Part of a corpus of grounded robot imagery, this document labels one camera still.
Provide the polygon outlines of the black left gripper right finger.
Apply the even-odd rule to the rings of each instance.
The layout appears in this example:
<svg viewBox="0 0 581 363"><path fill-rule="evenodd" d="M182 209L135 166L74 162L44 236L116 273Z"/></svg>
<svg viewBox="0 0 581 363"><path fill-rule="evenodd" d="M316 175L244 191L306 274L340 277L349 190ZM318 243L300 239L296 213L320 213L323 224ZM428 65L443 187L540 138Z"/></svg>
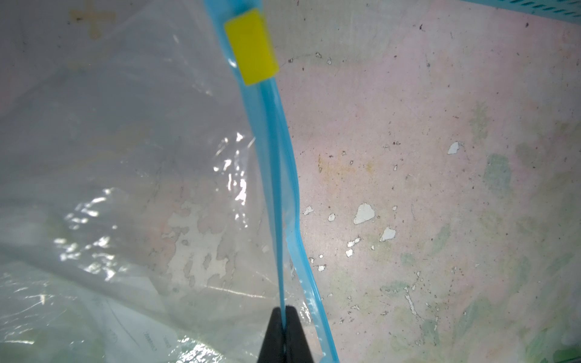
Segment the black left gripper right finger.
<svg viewBox="0 0 581 363"><path fill-rule="evenodd" d="M285 307L284 362L314 363L299 314L293 306Z"/></svg>

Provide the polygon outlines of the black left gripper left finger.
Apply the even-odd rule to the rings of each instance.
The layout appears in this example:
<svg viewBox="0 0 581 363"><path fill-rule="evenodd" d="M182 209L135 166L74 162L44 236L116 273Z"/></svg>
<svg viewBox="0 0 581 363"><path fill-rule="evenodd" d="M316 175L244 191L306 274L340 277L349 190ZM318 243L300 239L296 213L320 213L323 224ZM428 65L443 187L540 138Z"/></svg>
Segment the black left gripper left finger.
<svg viewBox="0 0 581 363"><path fill-rule="evenodd" d="M279 307L272 310L257 363L284 363L285 332L283 314Z"/></svg>

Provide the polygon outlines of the clear zip top bag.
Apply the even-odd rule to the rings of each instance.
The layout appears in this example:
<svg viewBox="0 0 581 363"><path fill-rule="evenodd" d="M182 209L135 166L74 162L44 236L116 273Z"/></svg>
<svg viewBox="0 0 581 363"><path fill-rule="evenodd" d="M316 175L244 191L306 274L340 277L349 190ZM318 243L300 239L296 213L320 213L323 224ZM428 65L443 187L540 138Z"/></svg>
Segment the clear zip top bag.
<svg viewBox="0 0 581 363"><path fill-rule="evenodd" d="M1 116L3 362L257 362L286 306L338 361L276 75L245 86L225 34L253 8L71 11L93 42Z"/></svg>

